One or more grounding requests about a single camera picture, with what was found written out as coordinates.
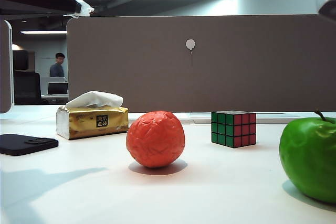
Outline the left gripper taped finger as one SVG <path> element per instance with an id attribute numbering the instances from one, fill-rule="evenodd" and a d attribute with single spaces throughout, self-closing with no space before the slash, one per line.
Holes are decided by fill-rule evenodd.
<path id="1" fill-rule="evenodd" d="M 63 14 L 63 16 L 69 16 L 77 18 L 80 15 L 80 5 L 76 5 L 75 9 L 69 13 Z"/>
<path id="2" fill-rule="evenodd" d="M 91 13 L 95 11 L 93 7 L 91 7 L 84 0 L 75 0 L 79 5 L 79 11 L 76 11 L 77 16 L 90 16 Z"/>

